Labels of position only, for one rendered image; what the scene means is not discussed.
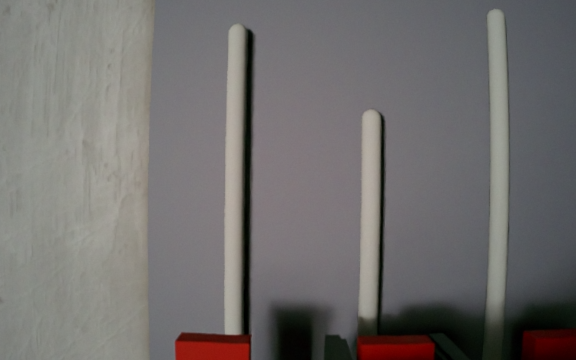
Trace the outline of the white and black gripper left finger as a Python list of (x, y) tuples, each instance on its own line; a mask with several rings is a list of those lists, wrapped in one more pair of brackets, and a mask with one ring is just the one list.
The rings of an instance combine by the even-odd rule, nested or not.
[(353, 360), (346, 339), (340, 335), (325, 335), (324, 360)]

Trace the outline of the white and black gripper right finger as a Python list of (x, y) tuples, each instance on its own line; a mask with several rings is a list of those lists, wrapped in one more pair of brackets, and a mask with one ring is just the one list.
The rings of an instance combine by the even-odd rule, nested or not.
[(470, 360), (445, 334), (428, 334), (434, 343), (433, 360)]

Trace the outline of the white vertical rod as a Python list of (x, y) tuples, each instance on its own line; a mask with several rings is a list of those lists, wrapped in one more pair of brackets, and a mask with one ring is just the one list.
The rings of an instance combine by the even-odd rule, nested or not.
[(509, 226), (509, 98), (505, 15), (486, 16), (490, 200), (486, 310), (482, 360), (501, 360), (503, 346)]
[(382, 119), (375, 109), (362, 115), (361, 235), (358, 336), (377, 336)]

